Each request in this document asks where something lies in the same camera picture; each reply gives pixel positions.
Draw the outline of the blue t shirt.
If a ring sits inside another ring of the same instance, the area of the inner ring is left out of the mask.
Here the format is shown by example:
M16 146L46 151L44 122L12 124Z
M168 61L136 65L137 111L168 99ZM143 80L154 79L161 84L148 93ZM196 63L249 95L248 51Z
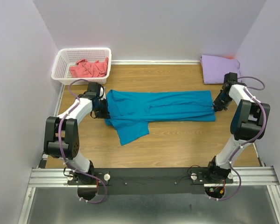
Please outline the blue t shirt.
M150 122L216 120L210 91L126 92L107 94L108 126L117 131L121 145L149 134Z

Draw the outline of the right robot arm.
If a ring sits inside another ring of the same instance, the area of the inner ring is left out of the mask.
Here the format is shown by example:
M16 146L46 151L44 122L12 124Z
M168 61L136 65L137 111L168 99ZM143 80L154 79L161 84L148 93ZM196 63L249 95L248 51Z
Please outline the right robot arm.
M232 101L237 109L231 121L229 140L205 171L205 177L211 183L227 179L233 163L243 150L265 133L270 105L256 99L248 88L238 81L236 73L227 73L222 89L213 102L215 112L226 110Z

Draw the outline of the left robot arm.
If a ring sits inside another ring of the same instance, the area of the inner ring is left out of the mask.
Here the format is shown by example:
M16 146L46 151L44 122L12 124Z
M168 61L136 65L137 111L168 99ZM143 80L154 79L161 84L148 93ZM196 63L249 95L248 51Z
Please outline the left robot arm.
M94 119L110 118L105 88L99 83L89 82L84 93L73 96L75 101L71 107L58 116L47 118L44 153L62 159L72 171L69 177L77 178L85 185L94 181L102 183L95 176L93 163L79 150L78 125L87 115Z

